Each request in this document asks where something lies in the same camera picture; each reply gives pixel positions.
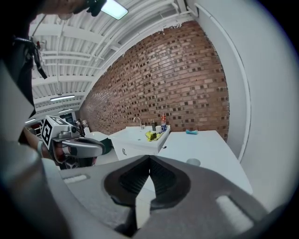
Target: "person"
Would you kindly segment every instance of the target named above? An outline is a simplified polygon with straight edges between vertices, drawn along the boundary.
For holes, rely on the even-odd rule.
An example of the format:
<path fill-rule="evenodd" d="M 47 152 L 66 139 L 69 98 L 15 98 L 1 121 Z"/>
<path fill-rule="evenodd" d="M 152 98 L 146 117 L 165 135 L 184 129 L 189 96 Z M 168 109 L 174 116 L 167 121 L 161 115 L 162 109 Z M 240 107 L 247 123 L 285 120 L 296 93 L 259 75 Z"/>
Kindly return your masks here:
<path fill-rule="evenodd" d="M 4 36 L 3 50 L 1 58 L 11 74 L 12 79 L 19 87 L 23 95 L 34 106 L 32 95 L 32 68 L 33 57 L 28 53 L 28 47 L 24 44 L 29 40 L 29 26 L 38 14 L 78 14 L 88 8 L 88 12 L 92 16 L 97 16 L 106 0 L 31 0 L 30 2 L 7 1 L 5 9 L 12 9 L 17 19 L 11 21 L 10 24 L 5 24 L 2 29 Z M 18 42 L 16 39 L 24 39 L 23 42 Z M 19 142 L 27 144 L 35 150 L 38 150 L 40 139 L 32 134 L 26 128 L 20 136 Z M 56 154 L 59 158 L 63 157 L 64 153 L 59 144 L 55 145 Z M 42 145 L 40 150 L 42 157 L 51 158 L 45 145 Z"/>

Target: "wire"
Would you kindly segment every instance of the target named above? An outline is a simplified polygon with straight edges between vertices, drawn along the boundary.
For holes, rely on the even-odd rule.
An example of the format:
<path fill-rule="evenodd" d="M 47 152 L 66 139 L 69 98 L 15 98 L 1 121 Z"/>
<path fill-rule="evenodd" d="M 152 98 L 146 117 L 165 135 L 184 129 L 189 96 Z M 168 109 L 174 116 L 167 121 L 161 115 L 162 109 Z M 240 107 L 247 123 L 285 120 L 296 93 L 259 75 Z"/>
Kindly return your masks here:
<path fill-rule="evenodd" d="M 34 32 L 32 33 L 32 37 L 34 36 L 34 34 L 36 33 L 36 30 L 38 29 L 39 25 L 42 23 L 42 21 L 45 19 L 46 14 L 43 16 L 43 18 L 39 21 L 38 25 L 36 26 L 36 29 L 34 30 Z"/>

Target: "white basin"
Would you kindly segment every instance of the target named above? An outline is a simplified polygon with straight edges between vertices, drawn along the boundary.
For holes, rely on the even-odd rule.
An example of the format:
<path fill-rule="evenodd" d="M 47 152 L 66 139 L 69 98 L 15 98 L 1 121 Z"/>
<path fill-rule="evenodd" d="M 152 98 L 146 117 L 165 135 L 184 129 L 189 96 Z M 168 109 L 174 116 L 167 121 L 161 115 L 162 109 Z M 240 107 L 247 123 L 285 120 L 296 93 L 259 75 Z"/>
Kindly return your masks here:
<path fill-rule="evenodd" d="M 171 127 L 167 126 L 166 132 L 157 141 L 148 141 L 145 133 L 151 131 L 151 126 L 144 129 L 140 127 L 126 127 L 110 135 L 119 160 L 124 160 L 138 155 L 157 155 L 169 136 Z"/>

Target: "blue object on table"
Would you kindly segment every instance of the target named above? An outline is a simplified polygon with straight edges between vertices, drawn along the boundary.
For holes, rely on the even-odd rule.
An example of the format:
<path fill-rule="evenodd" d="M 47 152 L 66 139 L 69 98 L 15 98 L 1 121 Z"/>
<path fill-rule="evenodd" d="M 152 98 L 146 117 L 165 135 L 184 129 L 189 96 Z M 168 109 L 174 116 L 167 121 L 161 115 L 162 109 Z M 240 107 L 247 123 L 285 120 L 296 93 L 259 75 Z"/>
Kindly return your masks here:
<path fill-rule="evenodd" d="M 198 134 L 198 130 L 191 131 L 186 129 L 186 134 Z"/>

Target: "black glove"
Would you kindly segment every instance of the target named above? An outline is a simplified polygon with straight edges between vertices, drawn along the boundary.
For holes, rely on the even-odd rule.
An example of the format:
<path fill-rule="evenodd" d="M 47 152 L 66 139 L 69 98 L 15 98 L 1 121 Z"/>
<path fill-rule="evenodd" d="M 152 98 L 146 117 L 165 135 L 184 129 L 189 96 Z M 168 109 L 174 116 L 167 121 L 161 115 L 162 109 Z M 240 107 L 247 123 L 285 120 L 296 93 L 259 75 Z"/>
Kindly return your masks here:
<path fill-rule="evenodd" d="M 107 0 L 86 0 L 86 3 L 84 6 L 82 6 L 81 8 L 78 8 L 74 11 L 74 14 L 78 14 L 80 12 L 82 12 L 84 9 L 87 9 L 88 13 L 91 13 L 93 17 L 97 16 L 102 7 L 104 6 L 104 4 L 106 3 Z"/>

